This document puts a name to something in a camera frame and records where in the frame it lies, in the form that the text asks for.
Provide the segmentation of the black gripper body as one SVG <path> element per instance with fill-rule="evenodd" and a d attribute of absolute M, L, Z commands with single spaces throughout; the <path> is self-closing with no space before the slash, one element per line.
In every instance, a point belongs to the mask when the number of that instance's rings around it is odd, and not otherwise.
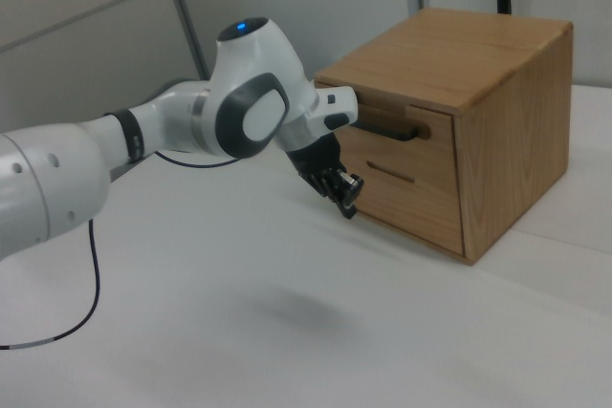
<path fill-rule="evenodd" d="M 328 170 L 343 169 L 340 144 L 335 134 L 328 134 L 312 144 L 286 153 L 298 175 L 302 178 L 320 175 Z"/>

